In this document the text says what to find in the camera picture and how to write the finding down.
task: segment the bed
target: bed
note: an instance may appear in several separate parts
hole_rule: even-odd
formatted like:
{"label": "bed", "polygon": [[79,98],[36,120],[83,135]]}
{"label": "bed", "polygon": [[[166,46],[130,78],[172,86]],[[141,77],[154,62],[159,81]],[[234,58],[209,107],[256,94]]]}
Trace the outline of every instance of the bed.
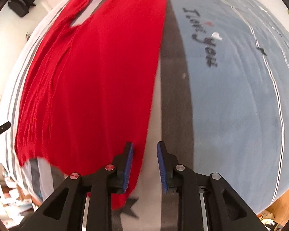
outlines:
{"label": "bed", "polygon": [[[93,1],[81,20],[101,1]],[[14,139],[26,72],[67,2],[58,4],[31,35],[0,107],[0,125],[12,123],[0,136],[4,167],[41,201],[65,175],[42,158],[20,167]],[[161,193],[160,140],[195,172],[220,173],[255,213],[289,189],[289,33],[262,4],[168,0],[142,170],[126,206],[113,211],[115,230],[176,227],[177,199]]]}

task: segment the metal screw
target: metal screw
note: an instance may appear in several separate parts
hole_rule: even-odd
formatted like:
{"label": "metal screw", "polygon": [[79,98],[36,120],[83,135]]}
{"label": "metal screw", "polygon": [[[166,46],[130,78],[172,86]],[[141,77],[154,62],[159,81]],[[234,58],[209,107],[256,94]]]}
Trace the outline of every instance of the metal screw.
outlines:
{"label": "metal screw", "polygon": [[218,173],[213,173],[213,174],[212,174],[212,178],[213,178],[214,180],[219,180],[219,179],[221,178],[221,175],[218,174]]}
{"label": "metal screw", "polygon": [[72,180],[76,180],[78,177],[79,177],[79,174],[77,174],[77,173],[72,173],[72,174],[70,174],[70,178],[71,178]]}
{"label": "metal screw", "polygon": [[176,170],[178,170],[178,171],[183,171],[184,169],[185,169],[185,166],[183,166],[181,164],[176,166]]}
{"label": "metal screw", "polygon": [[115,166],[112,165],[112,164],[109,164],[109,165],[105,166],[105,169],[106,169],[107,171],[112,171],[112,170],[115,169]]}

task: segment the striped bedsheet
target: striped bedsheet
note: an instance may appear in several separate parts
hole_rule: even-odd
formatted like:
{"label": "striped bedsheet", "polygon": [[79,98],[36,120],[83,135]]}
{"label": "striped bedsheet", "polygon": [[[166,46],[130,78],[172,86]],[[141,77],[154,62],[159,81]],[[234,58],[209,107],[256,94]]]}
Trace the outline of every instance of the striped bedsheet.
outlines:
{"label": "striped bedsheet", "polygon": [[32,33],[11,71],[0,106],[0,125],[7,121],[12,123],[11,128],[0,135],[0,158],[3,161],[3,166],[20,187],[26,189],[41,202],[63,182],[65,176],[43,158],[31,159],[25,163],[24,167],[19,166],[14,149],[19,103],[25,78],[35,52],[45,33],[68,1],[60,2]]}

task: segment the red cloth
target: red cloth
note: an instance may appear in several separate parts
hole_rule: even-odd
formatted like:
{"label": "red cloth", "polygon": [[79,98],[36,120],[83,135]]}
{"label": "red cloth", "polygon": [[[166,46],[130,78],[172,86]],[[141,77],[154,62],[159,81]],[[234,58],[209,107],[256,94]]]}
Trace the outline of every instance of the red cloth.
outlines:
{"label": "red cloth", "polygon": [[20,165],[44,157],[65,174],[94,173],[127,141],[134,160],[125,203],[145,149],[166,0],[107,0],[70,27],[90,0],[71,0],[46,34],[26,77],[15,150]]}

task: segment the white stripe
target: white stripe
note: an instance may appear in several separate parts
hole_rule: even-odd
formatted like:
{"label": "white stripe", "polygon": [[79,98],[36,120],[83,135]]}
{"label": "white stripe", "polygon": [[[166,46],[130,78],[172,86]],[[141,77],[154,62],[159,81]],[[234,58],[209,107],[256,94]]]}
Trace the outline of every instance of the white stripe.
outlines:
{"label": "white stripe", "polygon": [[280,45],[279,41],[277,40],[277,38],[275,37],[275,35],[273,34],[273,32],[270,30],[270,28],[258,17],[255,15],[255,13],[251,10],[251,9],[248,9],[255,17],[257,17],[262,23],[263,25],[267,28],[267,30],[272,34],[272,36],[274,37],[276,43],[278,44],[279,48],[281,49],[282,53],[283,53],[283,56],[284,56],[284,59],[285,59],[285,63],[288,67],[288,70],[289,70],[289,63],[287,61],[287,57],[286,57],[286,54],[285,54],[285,51],[284,49],[282,48],[282,46]]}
{"label": "white stripe", "polygon": [[[246,21],[246,19],[235,9],[234,6],[232,6],[230,3],[226,2],[225,0],[221,0],[223,3],[225,3],[226,5],[229,5],[233,11],[242,19],[242,21],[249,27],[251,34],[253,35],[253,37],[255,38],[255,43],[256,46],[259,47],[259,43],[258,43],[258,39],[256,38],[254,29],[252,28],[252,26]],[[262,55],[262,58],[264,60],[264,64],[267,68],[267,71],[269,73],[269,76],[272,80],[273,83],[273,88],[275,91],[275,95],[276,95],[276,99],[277,99],[277,106],[278,106],[278,111],[279,111],[279,118],[280,118],[280,122],[281,122],[281,154],[280,154],[280,161],[279,161],[279,165],[278,165],[278,174],[277,174],[277,180],[276,180],[276,186],[275,186],[275,190],[274,190],[274,194],[273,194],[273,198],[272,201],[270,203],[270,205],[274,202],[276,195],[277,195],[277,190],[278,190],[278,184],[280,181],[280,177],[281,177],[281,167],[282,167],[282,163],[283,163],[283,156],[284,156],[284,146],[285,146],[285,131],[284,131],[284,119],[283,119],[283,114],[282,114],[282,109],[281,109],[281,98],[280,98],[280,94],[278,92],[278,88],[277,88],[277,83],[276,80],[273,76],[272,70],[267,62],[267,59],[265,58],[264,55]]]}
{"label": "white stripe", "polygon": [[83,219],[82,219],[82,230],[85,230],[85,231],[86,231],[86,227],[87,227],[89,202],[90,202],[90,197],[87,195],[86,202],[85,202],[85,209],[83,211]]}
{"label": "white stripe", "polygon": [[201,204],[201,212],[202,212],[203,231],[208,231],[206,204],[204,201],[203,193],[199,193],[199,194],[200,194],[200,204]]}
{"label": "white stripe", "polygon": [[54,183],[51,175],[50,164],[44,159],[38,157],[39,173],[40,173],[40,189],[45,201],[54,191]]}
{"label": "white stripe", "polygon": [[21,187],[21,188],[24,188],[24,183],[22,181],[22,171],[21,171],[21,168],[19,166],[19,161],[17,159],[17,155],[15,153],[15,150],[13,149],[12,152],[14,153],[14,157],[15,157],[15,172],[16,172],[16,181],[17,181],[17,184]]}

